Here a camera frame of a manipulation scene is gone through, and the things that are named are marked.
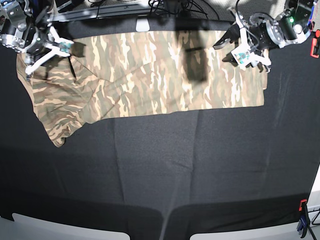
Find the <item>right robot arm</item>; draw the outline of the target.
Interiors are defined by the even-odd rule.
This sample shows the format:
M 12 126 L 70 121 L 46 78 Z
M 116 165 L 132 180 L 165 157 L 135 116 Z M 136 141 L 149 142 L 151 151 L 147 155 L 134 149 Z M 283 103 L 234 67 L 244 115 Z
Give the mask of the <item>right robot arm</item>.
M 53 0 L 2 0 L 0 44 L 24 54 L 26 79 L 55 56 L 68 58 L 74 42 L 60 37 L 52 24 Z

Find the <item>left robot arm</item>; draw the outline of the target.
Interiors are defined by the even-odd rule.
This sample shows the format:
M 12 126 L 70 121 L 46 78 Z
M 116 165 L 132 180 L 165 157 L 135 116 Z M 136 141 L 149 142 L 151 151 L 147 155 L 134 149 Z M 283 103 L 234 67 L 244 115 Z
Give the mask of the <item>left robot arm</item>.
M 224 61 L 241 68 L 265 68 L 269 73 L 272 61 L 265 51 L 304 43 L 312 34 L 317 5 L 316 0 L 287 0 L 283 11 L 275 18 L 266 12 L 256 12 L 245 20 L 236 4 L 229 7 L 235 18 L 234 23 L 213 48 L 219 50 L 227 44 L 240 41 Z

